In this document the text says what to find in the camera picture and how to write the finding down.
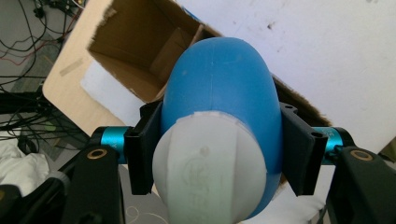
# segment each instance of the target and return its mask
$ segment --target open cardboard box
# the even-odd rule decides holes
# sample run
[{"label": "open cardboard box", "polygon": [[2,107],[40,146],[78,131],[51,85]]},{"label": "open cardboard box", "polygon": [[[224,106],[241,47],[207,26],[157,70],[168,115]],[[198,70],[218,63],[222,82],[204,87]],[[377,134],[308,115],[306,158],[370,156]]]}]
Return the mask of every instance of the open cardboard box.
[{"label": "open cardboard box", "polygon": [[171,0],[114,0],[89,52],[143,102],[163,97],[180,55],[193,43],[219,36]]}]

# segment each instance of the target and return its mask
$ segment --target blue plastic shell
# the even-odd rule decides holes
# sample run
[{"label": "blue plastic shell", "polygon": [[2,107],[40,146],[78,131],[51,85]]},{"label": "blue plastic shell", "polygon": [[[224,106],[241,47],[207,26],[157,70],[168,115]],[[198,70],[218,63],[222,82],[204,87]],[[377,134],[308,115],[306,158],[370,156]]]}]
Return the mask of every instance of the blue plastic shell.
[{"label": "blue plastic shell", "polygon": [[262,200],[273,198],[282,167],[282,121],[274,81],[261,55],[237,38],[215,37],[187,49],[177,61],[163,99],[162,132],[197,111],[222,111],[255,135],[265,159]]}]

